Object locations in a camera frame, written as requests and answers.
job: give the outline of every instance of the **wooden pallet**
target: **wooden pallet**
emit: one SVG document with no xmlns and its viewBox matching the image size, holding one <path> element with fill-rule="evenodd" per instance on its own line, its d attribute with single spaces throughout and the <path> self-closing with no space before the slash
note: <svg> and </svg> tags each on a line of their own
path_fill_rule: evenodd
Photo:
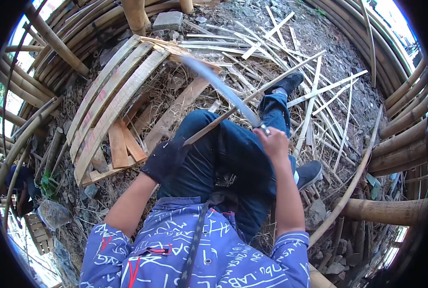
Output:
<svg viewBox="0 0 428 288">
<path fill-rule="evenodd" d="M 84 96 L 67 134 L 70 157 L 76 165 L 74 174 L 78 186 L 100 181 L 147 158 L 127 128 L 129 117 L 123 121 L 119 115 L 133 100 L 150 74 L 166 58 L 180 61 L 181 55 L 189 53 L 170 42 L 134 35 L 110 59 Z M 221 71 L 215 64 L 205 63 L 214 71 Z M 199 78 L 193 81 L 181 94 L 186 101 L 176 101 L 175 111 L 180 111 L 187 103 L 192 103 L 207 85 L 208 83 Z M 135 105 L 141 105 L 145 101 L 144 97 L 145 94 L 138 95 Z M 163 116 L 162 121 L 165 122 L 166 129 L 168 123 L 173 123 L 173 118 L 173 112 L 167 112 Z M 164 128 L 157 128 L 157 131 L 150 135 L 149 152 L 161 140 L 162 129 Z M 107 134 L 112 154 L 110 164 L 105 162 L 101 151 L 102 141 Z"/>
<path fill-rule="evenodd" d="M 47 254 L 54 249 L 54 240 L 50 231 L 44 226 L 38 215 L 25 215 L 25 223 L 30 233 L 33 243 L 38 249 L 40 255 Z"/>
</svg>

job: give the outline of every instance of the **hand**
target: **hand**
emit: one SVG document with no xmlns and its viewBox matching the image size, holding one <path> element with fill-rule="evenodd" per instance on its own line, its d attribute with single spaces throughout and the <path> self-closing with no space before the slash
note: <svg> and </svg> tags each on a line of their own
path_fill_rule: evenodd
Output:
<svg viewBox="0 0 428 288">
<path fill-rule="evenodd" d="M 159 143 L 141 171 L 154 181 L 161 183 L 164 178 L 170 176 L 182 165 L 185 156 L 191 149 L 191 145 L 183 146 L 184 142 L 183 138 L 178 138 Z"/>
<path fill-rule="evenodd" d="M 268 129 L 270 130 L 269 136 L 265 135 L 259 128 L 255 128 L 253 131 L 259 137 L 265 154 L 270 158 L 273 165 L 286 163 L 289 161 L 289 139 L 286 137 L 286 133 L 273 127 L 268 127 Z"/>
</svg>

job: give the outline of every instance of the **blue shirt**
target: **blue shirt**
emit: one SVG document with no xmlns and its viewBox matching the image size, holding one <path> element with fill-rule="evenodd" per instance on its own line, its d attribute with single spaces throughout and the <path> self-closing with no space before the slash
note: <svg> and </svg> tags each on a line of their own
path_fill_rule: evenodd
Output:
<svg viewBox="0 0 428 288">
<path fill-rule="evenodd" d="M 121 231 L 97 224 L 80 287 L 176 287 L 201 208 L 199 197 L 159 199 L 132 245 Z M 210 208 L 201 235 L 191 288 L 310 287 L 304 231 L 281 235 L 268 257 L 240 239 L 233 213 Z"/>
</svg>

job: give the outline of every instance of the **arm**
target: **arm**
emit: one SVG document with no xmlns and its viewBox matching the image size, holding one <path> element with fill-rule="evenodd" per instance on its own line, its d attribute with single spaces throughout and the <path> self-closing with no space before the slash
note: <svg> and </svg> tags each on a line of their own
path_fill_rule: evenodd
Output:
<svg viewBox="0 0 428 288">
<path fill-rule="evenodd" d="M 140 173 L 119 197 L 103 222 L 131 237 L 136 231 L 143 209 L 155 186 L 156 182 L 152 178 Z"/>
<path fill-rule="evenodd" d="M 275 169 L 277 237 L 280 237 L 287 232 L 305 231 L 305 217 L 288 157 L 289 139 L 284 132 L 273 127 L 269 129 L 268 137 L 260 129 L 254 129 L 254 133 L 259 137 Z"/>
</svg>

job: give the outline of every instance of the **green plant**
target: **green plant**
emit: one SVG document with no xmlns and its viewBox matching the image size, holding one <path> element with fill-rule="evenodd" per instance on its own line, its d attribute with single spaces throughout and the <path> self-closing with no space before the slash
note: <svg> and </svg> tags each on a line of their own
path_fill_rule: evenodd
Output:
<svg viewBox="0 0 428 288">
<path fill-rule="evenodd" d="M 326 16 L 326 12 L 321 11 L 320 9 L 315 9 L 316 12 L 318 12 L 319 14 Z"/>
</svg>

